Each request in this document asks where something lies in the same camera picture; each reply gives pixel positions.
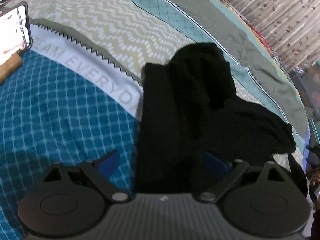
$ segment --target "gray-green fabric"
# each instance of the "gray-green fabric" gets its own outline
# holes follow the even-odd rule
[[[170,0],[213,35],[243,66],[247,66],[262,87],[286,113],[289,122],[304,138],[306,113],[294,89],[282,80],[274,66],[252,44],[247,35],[209,0]]]
[[[110,62],[113,62],[116,67],[119,67],[122,71],[125,71],[128,76],[132,76],[132,78],[140,85],[142,85],[142,80],[140,77],[137,77],[135,74],[130,72],[127,68],[125,68],[120,62],[118,62],[110,53],[108,50],[105,48],[95,44],[93,41],[88,39],[86,36],[78,32],[72,27],[65,26],[60,23],[56,23],[53,21],[49,21],[44,18],[37,18],[37,19],[32,19],[30,18],[30,23],[34,25],[39,25],[43,26],[46,28],[51,29],[52,31],[59,32],[63,35],[66,35],[68,37],[71,37],[72,40],[76,40],[77,42],[80,42],[81,45],[85,45],[87,48],[90,48],[92,52],[96,52],[97,55],[102,55],[102,58],[107,58],[109,59]]]

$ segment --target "ribbed gray surface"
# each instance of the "ribbed gray surface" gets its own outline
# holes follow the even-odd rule
[[[247,35],[231,22],[209,0],[169,0],[193,17],[214,36],[225,49],[247,66],[263,88],[284,110],[289,122],[304,138],[307,128],[306,113],[296,99],[296,92],[288,82],[278,77],[275,67],[248,39]]]
[[[25,240],[41,238],[27,236]],[[114,205],[92,230],[68,240],[270,240],[247,235],[229,225],[212,204],[190,194],[138,194],[130,203]],[[303,240],[299,235],[281,240]]]

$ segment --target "curtain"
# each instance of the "curtain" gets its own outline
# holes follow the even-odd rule
[[[320,58],[320,0],[228,0],[262,34],[287,70]]]

